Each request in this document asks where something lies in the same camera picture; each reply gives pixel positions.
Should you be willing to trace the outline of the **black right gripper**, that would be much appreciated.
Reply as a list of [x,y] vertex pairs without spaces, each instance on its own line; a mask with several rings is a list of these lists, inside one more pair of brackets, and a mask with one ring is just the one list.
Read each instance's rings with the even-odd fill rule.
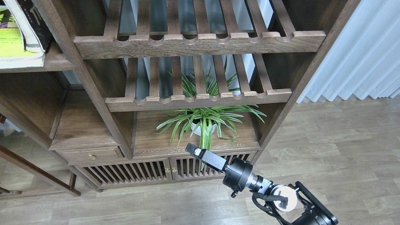
[[250,161],[244,161],[238,157],[234,157],[232,162],[229,164],[228,160],[223,157],[207,149],[201,149],[192,143],[186,145],[185,151],[195,159],[202,161],[210,168],[219,172],[225,172],[225,177],[222,182],[233,190],[231,198],[235,198],[238,192],[243,191],[246,187],[248,178],[253,172],[252,163]]

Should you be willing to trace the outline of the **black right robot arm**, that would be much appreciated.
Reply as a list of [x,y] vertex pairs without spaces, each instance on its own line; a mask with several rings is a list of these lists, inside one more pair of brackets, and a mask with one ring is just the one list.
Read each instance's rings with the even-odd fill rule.
[[[294,185],[275,185],[273,181],[253,173],[250,161],[234,157],[229,163],[223,157],[191,143],[186,149],[194,158],[208,167],[224,172],[223,184],[233,190],[232,198],[248,188],[252,202],[261,211],[278,220],[282,225],[337,225],[338,219],[299,181]],[[284,219],[279,212],[290,212],[301,203],[304,212],[293,222]]]

